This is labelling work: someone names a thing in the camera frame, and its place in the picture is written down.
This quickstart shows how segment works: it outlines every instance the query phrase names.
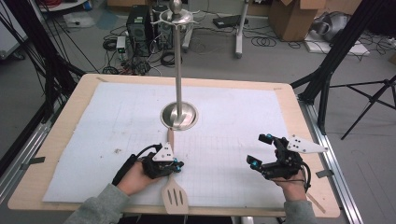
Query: computer tower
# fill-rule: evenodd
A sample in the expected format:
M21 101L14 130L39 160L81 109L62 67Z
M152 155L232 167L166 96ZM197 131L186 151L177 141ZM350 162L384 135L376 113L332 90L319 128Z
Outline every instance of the computer tower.
M153 6L154 20L160 19L160 14L167 10L167 6ZM154 25L154 34L157 38L158 49L171 49L173 47L173 26L166 23Z
M132 6L126 28L131 39L134 56L148 57L151 54L150 44L154 36L149 6Z

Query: wooden table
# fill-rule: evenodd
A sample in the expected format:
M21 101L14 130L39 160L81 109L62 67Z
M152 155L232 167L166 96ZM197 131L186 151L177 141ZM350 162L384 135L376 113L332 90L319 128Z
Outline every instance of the wooden table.
M45 162L30 165L8 202L10 209L73 211L80 206L79 203L43 203L42 198L47 191L58 160L72 137L81 115L90 102L96 86L100 82L175 85L175 79L172 77L85 75L78 83L61 115L53 125L47 139L36 154L36 157L45 157ZM294 133L302 138L312 139L293 89L289 84L183 78L182 85L274 91L279 101L289 135ZM328 179L317 178L315 175L316 172L323 170L318 154L302 155L302 157L310 166L313 174L311 181L312 188L308 191L308 199L313 203L316 216L338 217L340 210ZM163 206L143 205L128 207L125 209L125 212L166 213ZM285 216L284 211L279 209L213 207L191 207L190 214L241 217Z

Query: cardboard box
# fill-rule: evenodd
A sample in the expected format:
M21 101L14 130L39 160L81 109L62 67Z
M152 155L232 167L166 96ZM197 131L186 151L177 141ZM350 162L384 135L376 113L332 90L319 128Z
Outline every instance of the cardboard box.
M253 4L253 0L248 1L247 14L249 16L268 16L271 6Z
M320 16L325 11L329 13L340 11L349 15L353 15L360 3L361 0L326 0L325 8L319 9L317 16Z
M390 63L396 64L396 53L394 53L394 54L392 55L392 57L389 58L389 62L390 62Z
M275 34L285 41L303 41L325 0L274 0L268 21Z
M133 5L149 5L150 0L107 0L107 6L112 10L129 11Z

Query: gray sleeve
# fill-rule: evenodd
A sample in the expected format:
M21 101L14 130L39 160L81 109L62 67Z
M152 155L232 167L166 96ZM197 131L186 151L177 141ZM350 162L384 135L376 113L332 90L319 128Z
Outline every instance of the gray sleeve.
M120 212L129 202L129 197L114 185L108 184L97 198L89 198L64 224L118 223Z
M309 201L285 202L286 224L315 224L317 219Z

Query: black stand leg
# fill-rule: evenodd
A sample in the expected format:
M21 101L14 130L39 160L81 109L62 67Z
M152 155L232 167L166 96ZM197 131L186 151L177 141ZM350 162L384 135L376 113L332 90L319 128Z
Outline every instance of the black stand leg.
M299 100L308 105L312 105L315 98L321 92L318 126L322 134L326 134L325 119L327 99L332 75L341 61L347 56L350 49L355 45L372 18L387 2L388 0L362 0L344 31L336 38L332 49L327 54L320 67L314 73L290 84L295 89L308 83L304 92L299 94Z
M341 137L341 140L344 140L347 135L352 131L352 129L359 123L359 121L363 118L363 116L370 110L370 108L375 104L375 103L380 103L381 105L385 105L387 107L390 107L392 109L396 110L396 90L395 90L395 81L396 81L396 76L394 76L391 80L383 80L383 81L376 81L376 82L362 82L362 83L355 83L355 84L346 84L346 85L338 85L338 86L331 86L330 88L338 88L338 87L348 87L352 89L353 91L356 91L357 93L360 93L367 98L369 98L370 104L364 109L364 111L359 115L358 119L352 124L352 126L346 131L344 136ZM362 91L359 91L353 86L360 86L360 85L368 85L368 84L377 84L377 83L384 83L384 86L379 89L378 92L376 92L373 96L370 96L369 94L366 94ZM383 101L379 100L379 97L389 88L391 87L392 93L393 93L393 103L394 105L389 105Z

